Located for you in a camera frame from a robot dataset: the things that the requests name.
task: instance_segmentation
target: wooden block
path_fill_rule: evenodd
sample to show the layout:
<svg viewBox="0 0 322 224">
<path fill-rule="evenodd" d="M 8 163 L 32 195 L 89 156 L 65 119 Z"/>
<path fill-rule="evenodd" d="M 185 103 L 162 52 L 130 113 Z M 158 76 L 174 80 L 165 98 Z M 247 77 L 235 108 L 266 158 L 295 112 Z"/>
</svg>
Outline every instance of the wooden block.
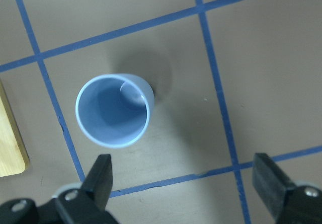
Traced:
<svg viewBox="0 0 322 224">
<path fill-rule="evenodd" d="M 0 177 L 22 173 L 29 158 L 0 81 Z"/>
</svg>

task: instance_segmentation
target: cup rim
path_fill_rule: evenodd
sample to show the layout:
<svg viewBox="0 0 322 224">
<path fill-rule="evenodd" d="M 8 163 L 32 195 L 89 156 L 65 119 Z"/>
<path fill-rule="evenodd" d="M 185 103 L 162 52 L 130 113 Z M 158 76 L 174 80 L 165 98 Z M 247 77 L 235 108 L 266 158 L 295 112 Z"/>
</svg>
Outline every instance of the cup rim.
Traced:
<svg viewBox="0 0 322 224">
<path fill-rule="evenodd" d="M 138 77 L 136 75 L 133 74 L 102 74 L 100 76 L 94 77 L 91 80 L 89 80 L 88 82 L 86 82 L 85 85 L 83 85 L 83 87 L 81 88 L 81 90 L 78 93 L 77 99 L 76 99 L 76 103 L 75 103 L 75 114 L 76 114 L 76 119 L 77 119 L 77 123 L 79 124 L 80 129 L 82 130 L 82 132 L 85 134 L 85 136 L 87 138 L 89 138 L 91 141 L 93 141 L 94 143 L 103 146 L 103 147 L 109 147 L 109 148 L 123 148 L 123 147 L 127 147 L 130 146 L 132 144 L 134 144 L 136 141 L 138 141 L 143 134 L 145 133 L 148 123 L 150 121 L 150 107 L 149 107 L 149 102 L 147 100 L 146 95 L 144 94 L 144 92 L 134 83 L 134 81 L 130 80 L 129 78 L 125 77 L 124 75 L 129 75 L 129 76 L 135 76 Z M 92 83 L 101 80 L 101 79 L 117 79 L 117 80 L 122 80 L 125 83 L 131 84 L 136 90 L 138 90 L 141 95 L 143 96 L 143 100 L 145 103 L 145 108 L 146 108 L 146 121 L 145 121 L 145 125 L 142 129 L 142 131 L 132 140 L 125 142 L 125 143 L 121 143 L 121 144 L 110 144 L 108 142 L 103 142 L 103 141 L 99 141 L 96 138 L 94 138 L 83 126 L 83 123 L 81 121 L 81 118 L 79 116 L 79 110 L 78 110 L 78 106 L 79 106 L 79 101 L 82 97 L 82 94 L 84 93 L 84 91 L 86 90 L 86 88 L 91 85 Z"/>
</svg>

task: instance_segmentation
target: plastic cup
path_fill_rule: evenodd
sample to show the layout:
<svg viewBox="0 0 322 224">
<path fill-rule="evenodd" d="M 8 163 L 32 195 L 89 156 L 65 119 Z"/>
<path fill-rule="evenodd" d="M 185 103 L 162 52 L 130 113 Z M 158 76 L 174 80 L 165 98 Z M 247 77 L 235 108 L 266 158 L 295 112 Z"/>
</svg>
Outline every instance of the plastic cup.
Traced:
<svg viewBox="0 0 322 224">
<path fill-rule="evenodd" d="M 91 141 L 122 148 L 146 131 L 154 107 L 151 86 L 132 74 L 104 74 L 80 90 L 75 113 L 82 132 Z"/>
</svg>

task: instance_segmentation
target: cup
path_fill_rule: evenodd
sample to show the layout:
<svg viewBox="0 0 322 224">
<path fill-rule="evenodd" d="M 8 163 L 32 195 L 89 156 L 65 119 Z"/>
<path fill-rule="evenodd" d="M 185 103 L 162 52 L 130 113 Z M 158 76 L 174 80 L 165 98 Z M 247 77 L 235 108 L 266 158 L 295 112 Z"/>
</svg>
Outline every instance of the cup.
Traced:
<svg viewBox="0 0 322 224">
<path fill-rule="evenodd" d="M 146 131 L 154 107 L 151 86 L 133 74 L 104 74 L 80 90 L 75 113 L 82 132 L 91 141 L 122 148 Z"/>
</svg>

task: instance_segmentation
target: metal bolt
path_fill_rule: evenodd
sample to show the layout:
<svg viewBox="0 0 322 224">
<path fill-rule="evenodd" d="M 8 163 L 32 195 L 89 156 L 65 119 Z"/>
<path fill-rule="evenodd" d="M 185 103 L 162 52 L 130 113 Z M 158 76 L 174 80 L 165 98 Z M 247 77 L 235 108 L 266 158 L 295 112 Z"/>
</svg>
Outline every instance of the metal bolt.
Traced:
<svg viewBox="0 0 322 224">
<path fill-rule="evenodd" d="M 318 197 L 318 190 L 314 189 L 313 187 L 306 187 L 304 192 L 307 196 Z"/>
<path fill-rule="evenodd" d="M 27 201 L 21 200 L 18 203 L 14 204 L 13 207 L 11 207 L 11 211 L 17 212 L 17 211 L 23 210 L 26 205 L 27 205 Z"/>
<path fill-rule="evenodd" d="M 78 191 L 72 190 L 65 195 L 65 200 L 71 201 L 71 200 L 74 200 L 77 196 L 78 196 Z"/>
</svg>

